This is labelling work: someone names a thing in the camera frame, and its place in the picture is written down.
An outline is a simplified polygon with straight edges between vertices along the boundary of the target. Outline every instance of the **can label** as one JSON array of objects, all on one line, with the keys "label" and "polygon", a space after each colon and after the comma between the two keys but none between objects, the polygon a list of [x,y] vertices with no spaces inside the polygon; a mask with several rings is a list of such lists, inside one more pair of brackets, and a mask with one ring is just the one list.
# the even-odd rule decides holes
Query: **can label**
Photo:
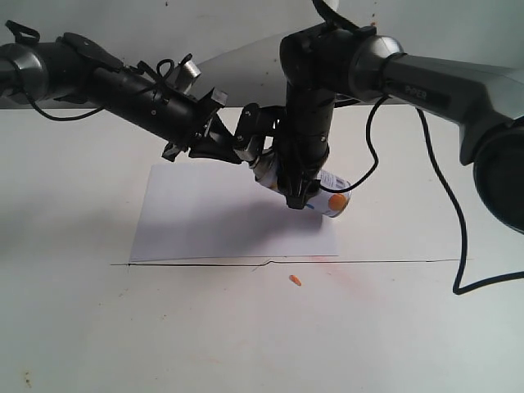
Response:
[{"label": "can label", "polygon": [[[274,161],[265,174],[261,178],[256,179],[256,181],[260,185],[278,192],[277,167],[278,165]],[[332,190],[341,190],[350,186],[348,181],[323,169],[318,172],[317,179],[320,180],[321,185]],[[331,193],[320,189],[317,195],[312,196],[305,205],[328,217],[337,217],[347,207],[350,197],[351,192],[349,191]]]},{"label": "can label", "polygon": [[[350,186],[350,182],[323,169],[318,172],[317,179],[320,180],[321,185],[332,190],[341,190]],[[323,215],[337,217],[344,211],[350,202],[350,198],[351,191],[332,193],[321,189],[317,195],[312,196],[307,201],[306,206],[310,209],[318,210]]]}]

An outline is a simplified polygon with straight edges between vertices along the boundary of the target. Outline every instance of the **can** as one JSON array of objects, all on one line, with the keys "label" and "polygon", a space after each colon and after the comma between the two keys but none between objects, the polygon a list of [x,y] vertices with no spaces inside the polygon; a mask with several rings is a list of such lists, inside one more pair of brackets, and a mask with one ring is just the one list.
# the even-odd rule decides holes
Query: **can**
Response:
[{"label": "can", "polygon": [[[255,180],[258,184],[269,188],[275,192],[278,191],[277,186],[277,168],[278,159],[274,153],[266,153],[262,155],[253,165],[251,165],[255,173]],[[335,174],[331,174],[324,169],[321,169],[316,177],[320,180],[320,184],[326,188],[333,190],[342,190],[350,186],[350,182],[339,178]],[[307,202],[306,207],[318,211],[319,213],[328,217],[337,217],[350,202],[351,191],[332,193],[323,190],[318,190],[318,193],[312,196]]]}]

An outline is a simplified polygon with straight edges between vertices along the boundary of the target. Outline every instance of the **black cable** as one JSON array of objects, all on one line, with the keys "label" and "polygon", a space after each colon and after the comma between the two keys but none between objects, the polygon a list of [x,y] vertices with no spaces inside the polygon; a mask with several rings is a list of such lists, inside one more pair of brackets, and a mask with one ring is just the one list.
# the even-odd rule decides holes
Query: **black cable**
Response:
[{"label": "black cable", "polygon": [[388,98],[389,98],[388,96],[384,96],[380,100],[377,101],[377,103],[375,104],[375,106],[373,107],[371,112],[369,112],[368,121],[366,122],[366,143],[368,144],[369,152],[371,153],[371,156],[373,157],[373,165],[371,165],[371,168],[368,170],[368,172],[366,172],[366,174],[364,176],[362,176],[362,178],[360,178],[356,183],[351,184],[347,188],[342,188],[340,190],[335,190],[335,189],[327,188],[327,187],[325,187],[325,186],[323,186],[321,184],[320,185],[321,189],[323,189],[324,191],[327,191],[327,192],[331,192],[333,194],[343,194],[344,192],[351,191],[351,190],[357,188],[363,182],[365,182],[369,178],[369,176],[372,175],[372,173],[375,171],[375,169],[378,167],[378,155],[377,155],[377,152],[375,151],[375,148],[373,147],[373,144],[371,142],[371,124],[373,122],[373,117],[375,117],[375,113],[377,113],[378,108]]},{"label": "black cable", "polygon": [[31,96],[31,94],[29,94],[29,92],[25,90],[24,79],[22,77],[22,72],[20,71],[20,68],[18,67],[18,65],[8,57],[3,57],[2,59],[9,61],[9,63],[13,66],[13,69],[15,70],[16,78],[18,79],[18,84],[19,84],[18,86],[16,86],[16,88],[18,88],[22,92],[22,94],[24,94],[25,98],[27,99],[28,103],[33,107],[33,109],[35,109],[40,115],[42,115],[46,119],[50,119],[53,121],[75,121],[75,120],[85,119],[86,117],[95,115],[96,113],[104,110],[104,107],[101,106],[95,109],[94,111],[90,111],[88,113],[84,113],[83,115],[78,115],[78,116],[56,117],[53,115],[49,115],[42,108],[40,108],[40,106],[38,106],[38,104],[36,103],[34,98]]},{"label": "black cable", "polygon": [[324,0],[313,0],[313,5],[317,10],[317,13],[324,19],[328,24],[335,25],[341,29],[354,32],[359,29],[359,27],[347,20],[344,16],[340,15],[334,11],[329,5],[326,4]]},{"label": "black cable", "polygon": [[431,166],[433,167],[436,177],[439,179],[440,184],[442,184],[442,187],[445,189],[449,199],[451,200],[451,203],[453,204],[453,207],[455,208],[455,211],[457,212],[458,224],[460,225],[460,260],[458,262],[457,275],[455,276],[455,281],[453,283],[453,293],[455,295],[463,295],[464,293],[468,293],[491,284],[497,284],[500,282],[507,282],[524,278],[524,272],[508,273],[491,278],[485,278],[472,284],[468,284],[465,287],[460,287],[460,283],[462,282],[462,278],[464,275],[464,270],[466,269],[466,260],[468,256],[468,230],[466,228],[466,219],[464,218],[464,214],[462,212],[462,208],[460,207],[459,201],[457,201],[456,196],[453,194],[451,187],[449,186],[444,175],[440,171],[438,163],[436,162],[435,153],[433,152],[433,147],[431,145],[431,136],[429,134],[429,127],[427,125],[426,116],[424,115],[424,112],[422,112],[418,108],[417,113],[420,117],[420,120],[422,121],[422,129],[424,131],[424,139],[426,141],[427,154],[429,155]]},{"label": "black cable", "polygon": [[37,105],[36,101],[31,97],[31,95],[25,91],[25,89],[22,88],[21,91],[23,92],[23,94],[25,95],[25,98],[27,98],[27,101],[33,107],[33,109],[35,109],[40,115],[42,115],[46,119],[50,119],[50,120],[53,120],[53,121],[75,121],[75,120],[81,120],[81,119],[85,119],[86,117],[95,115],[98,112],[101,112],[101,111],[103,111],[105,109],[103,106],[100,106],[99,108],[95,109],[94,111],[90,111],[88,113],[84,113],[83,115],[71,116],[71,117],[56,117],[56,116],[53,116],[53,115],[49,115],[47,112],[43,111],[42,108],[40,108],[40,106]]}]

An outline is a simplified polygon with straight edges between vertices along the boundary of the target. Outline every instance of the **orange crumb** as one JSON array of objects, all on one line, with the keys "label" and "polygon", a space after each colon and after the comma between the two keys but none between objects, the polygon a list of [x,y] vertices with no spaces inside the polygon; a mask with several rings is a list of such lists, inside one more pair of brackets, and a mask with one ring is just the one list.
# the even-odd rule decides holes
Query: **orange crumb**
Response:
[{"label": "orange crumb", "polygon": [[289,279],[292,280],[299,287],[302,287],[302,282],[300,282],[297,276],[292,274],[291,276],[289,276]]}]

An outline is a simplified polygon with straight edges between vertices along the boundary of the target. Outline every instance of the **white wall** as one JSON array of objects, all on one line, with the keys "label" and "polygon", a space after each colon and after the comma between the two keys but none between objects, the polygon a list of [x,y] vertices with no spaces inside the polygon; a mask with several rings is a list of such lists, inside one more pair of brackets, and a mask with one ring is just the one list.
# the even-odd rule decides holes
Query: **white wall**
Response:
[{"label": "white wall", "polygon": [[[341,0],[339,11],[412,54],[524,66],[521,0]],[[320,21],[309,0],[2,0],[0,15],[44,40],[84,34],[129,64],[192,52],[206,72],[196,92],[217,86],[232,106],[282,103],[279,41]],[[11,41],[0,29],[0,43]]]}]

